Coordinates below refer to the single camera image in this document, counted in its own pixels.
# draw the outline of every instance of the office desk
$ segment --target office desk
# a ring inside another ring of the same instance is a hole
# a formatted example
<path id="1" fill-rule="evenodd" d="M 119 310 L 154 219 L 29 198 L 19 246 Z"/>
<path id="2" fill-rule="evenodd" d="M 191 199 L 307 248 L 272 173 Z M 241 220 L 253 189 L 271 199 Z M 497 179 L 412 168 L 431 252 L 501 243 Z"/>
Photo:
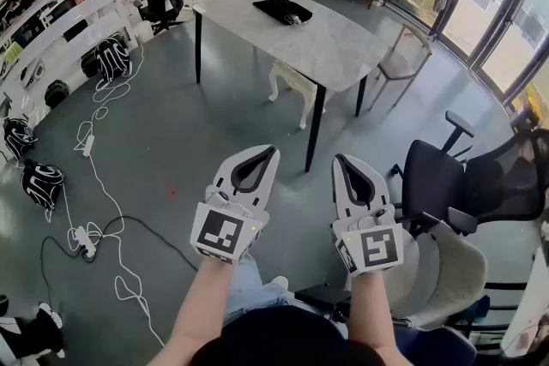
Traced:
<path id="1" fill-rule="evenodd" d="M 296 69 L 317 84 L 305 171 L 311 168 L 326 90 L 343 92 L 360 82 L 356 115 L 364 98 L 366 76 L 389 49 L 376 35 L 311 0 L 291 0 L 313 13 L 305 25 L 286 26 L 253 5 L 260 0 L 207 0 L 196 14 L 196 82 L 201 80 L 202 17 L 237 34 Z"/>

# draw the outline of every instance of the jeans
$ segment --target jeans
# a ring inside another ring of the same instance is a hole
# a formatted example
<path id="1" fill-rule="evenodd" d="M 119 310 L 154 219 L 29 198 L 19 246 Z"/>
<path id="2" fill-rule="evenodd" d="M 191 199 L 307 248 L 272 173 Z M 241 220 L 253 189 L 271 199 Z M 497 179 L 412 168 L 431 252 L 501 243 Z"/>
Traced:
<path id="1" fill-rule="evenodd" d="M 240 260 L 232 274 L 224 325 L 253 309 L 289 304 L 287 290 L 278 284 L 263 285 L 256 261 L 248 253 Z"/>

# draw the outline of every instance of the gray floor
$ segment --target gray floor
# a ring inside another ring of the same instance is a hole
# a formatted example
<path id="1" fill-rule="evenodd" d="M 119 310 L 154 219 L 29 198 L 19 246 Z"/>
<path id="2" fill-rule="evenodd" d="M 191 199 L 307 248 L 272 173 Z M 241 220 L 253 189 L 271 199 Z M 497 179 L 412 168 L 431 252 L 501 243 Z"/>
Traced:
<path id="1" fill-rule="evenodd" d="M 347 0 L 317 0 L 340 11 L 390 42 L 401 20 L 387 9 L 367 11 Z M 475 149 L 495 147 L 510 136 L 506 116 L 492 96 L 442 46 L 402 102 L 390 105 L 404 85 L 394 83 L 371 112 L 353 117 L 357 88 L 334 96 L 327 104 L 311 173 L 304 174 L 309 130 L 299 129 L 301 97 L 281 93 L 268 101 L 268 72 L 273 59 L 217 26 L 203 24 L 202 85 L 195 84 L 194 22 L 173 28 L 144 46 L 140 74 L 124 98 L 112 102 L 106 119 L 95 125 L 94 163 L 107 190 L 124 213 L 145 220 L 178 246 L 195 264 L 189 235 L 196 204 L 212 182 L 221 161 L 246 147 L 273 143 L 281 164 L 268 204 L 268 231 L 254 246 L 263 280 L 283 274 L 297 290 L 324 281 L 341 281 L 343 266 L 335 253 L 329 224 L 335 219 L 331 201 L 330 164 L 336 153 L 361 158 L 380 172 L 404 163 L 416 138 L 442 145 L 452 127 L 443 118 L 450 109 L 480 132 Z M 138 62 L 140 52 L 132 52 Z M 369 81 L 365 107 L 371 96 Z M 75 225 L 105 225 L 118 216 L 103 195 L 87 160 L 73 151 L 80 122 L 96 108 L 95 80 L 72 93 L 36 130 L 39 141 L 30 155 L 59 166 Z M 467 145 L 463 140 L 460 145 Z M 64 201 L 51 224 L 21 191 L 17 174 L 0 175 L 0 292 L 10 299 L 9 313 L 30 317 L 46 300 L 40 276 L 39 249 L 52 235 L 66 246 L 68 220 Z M 391 182 L 399 201 L 400 183 Z M 175 196 L 166 198 L 168 187 Z M 474 237 L 487 254 L 491 280 L 508 280 L 518 268 L 524 280 L 535 242 L 534 228 L 495 226 Z M 123 235 L 124 262 L 142 277 L 153 326 L 169 336 L 192 270 L 175 252 L 140 225 L 128 222 Z M 508 241 L 502 255 L 501 243 Z M 65 321 L 67 359 L 49 356 L 49 364 L 144 364 L 158 350 L 145 315 L 135 301 L 119 302 L 114 293 L 118 266 L 116 242 L 104 242 L 93 265 L 69 260 L 48 243 L 45 271 L 53 304 Z"/>

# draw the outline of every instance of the white table top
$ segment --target white table top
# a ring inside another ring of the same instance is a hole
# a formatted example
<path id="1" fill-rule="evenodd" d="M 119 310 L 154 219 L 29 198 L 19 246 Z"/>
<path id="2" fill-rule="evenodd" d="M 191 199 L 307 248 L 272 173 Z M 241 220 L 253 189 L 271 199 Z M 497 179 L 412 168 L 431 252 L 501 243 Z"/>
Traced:
<path id="1" fill-rule="evenodd" d="M 389 49 L 362 26 L 312 0 L 291 0 L 313 13 L 299 26 L 279 23 L 255 1 L 260 0 L 207 0 L 194 10 L 334 92 L 372 72 Z"/>

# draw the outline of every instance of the wrist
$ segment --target wrist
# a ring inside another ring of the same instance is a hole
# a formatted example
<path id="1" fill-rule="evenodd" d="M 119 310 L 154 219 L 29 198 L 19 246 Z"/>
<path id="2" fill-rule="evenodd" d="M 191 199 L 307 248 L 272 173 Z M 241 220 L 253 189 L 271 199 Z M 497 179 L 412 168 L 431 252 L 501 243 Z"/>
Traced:
<path id="1" fill-rule="evenodd" d="M 208 272 L 232 272 L 233 266 L 231 264 L 226 264 L 225 262 L 217 261 L 213 258 L 208 258 L 204 256 L 202 263 L 200 265 L 201 270 L 206 270 Z"/>

